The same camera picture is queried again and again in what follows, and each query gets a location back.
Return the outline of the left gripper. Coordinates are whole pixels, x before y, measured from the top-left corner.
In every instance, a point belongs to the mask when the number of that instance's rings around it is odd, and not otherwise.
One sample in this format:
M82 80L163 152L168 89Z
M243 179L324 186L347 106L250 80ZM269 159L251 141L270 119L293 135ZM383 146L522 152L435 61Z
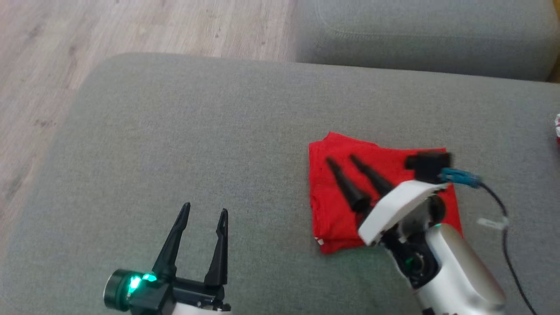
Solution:
M154 263L152 273L158 280L172 281L176 277L176 259L182 234L186 229L190 202L186 202L172 225L166 241ZM222 209L218 220L217 242L204 283L178 278L173 283L176 300L172 315L231 315L224 302L224 285L228 283L228 210Z

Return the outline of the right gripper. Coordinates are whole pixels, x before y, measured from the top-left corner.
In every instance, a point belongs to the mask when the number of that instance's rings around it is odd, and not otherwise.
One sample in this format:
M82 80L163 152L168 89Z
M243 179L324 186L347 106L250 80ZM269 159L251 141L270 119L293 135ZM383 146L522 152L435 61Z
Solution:
M380 241L384 232L400 223L425 199L448 187L447 183L431 184L411 180L404 181L394 188L390 181L365 164L358 156L350 155L350 159L382 197L373 208L371 196L354 184L333 158L328 156L326 163L350 209L357 214L368 214L358 228L358 235L367 246Z

